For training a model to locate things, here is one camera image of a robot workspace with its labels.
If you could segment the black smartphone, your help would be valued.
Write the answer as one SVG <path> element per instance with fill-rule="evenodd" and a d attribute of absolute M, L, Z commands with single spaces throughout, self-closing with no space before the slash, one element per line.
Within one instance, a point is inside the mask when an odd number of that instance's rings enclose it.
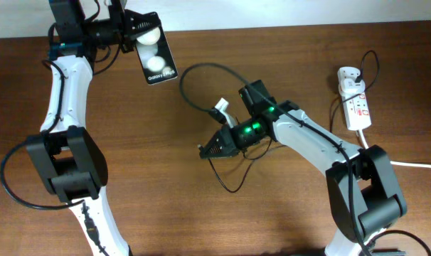
<path fill-rule="evenodd" d="M 135 41 L 145 80 L 148 85 L 173 80 L 179 73 L 159 16 L 156 12 L 147 13 L 145 16 L 156 23 Z"/>

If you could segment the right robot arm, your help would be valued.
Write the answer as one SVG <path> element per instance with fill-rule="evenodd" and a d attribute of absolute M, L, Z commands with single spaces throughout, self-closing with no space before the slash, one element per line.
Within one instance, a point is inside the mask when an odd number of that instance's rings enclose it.
<path fill-rule="evenodd" d="M 323 255 L 370 255 L 371 247 L 407 213 L 407 204 L 386 152 L 362 149 L 313 122 L 296 104 L 277 103 L 261 80 L 239 91 L 250 113 L 242 123 L 225 111 L 221 99 L 210 111 L 222 127 L 199 156 L 212 161 L 246 152 L 265 137 L 296 151 L 326 179 L 337 230 Z"/>

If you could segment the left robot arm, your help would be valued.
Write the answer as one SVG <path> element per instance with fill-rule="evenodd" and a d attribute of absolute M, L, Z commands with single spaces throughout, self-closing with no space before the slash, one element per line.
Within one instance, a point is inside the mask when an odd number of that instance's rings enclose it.
<path fill-rule="evenodd" d="M 173 79 L 176 66 L 158 13 L 140 14 L 124 1 L 110 1 L 109 16 L 86 17 L 79 1 L 50 1 L 55 22 L 48 32 L 53 84 L 48 114 L 40 133 L 26 140 L 26 150 L 47 192 L 58 197 L 59 210 L 77 218 L 94 255 L 131 255 L 107 199 L 105 157 L 86 129 L 87 92 L 97 51 L 116 46 L 129 53 L 142 46 L 159 47 L 160 70 L 144 68 L 148 83 Z"/>

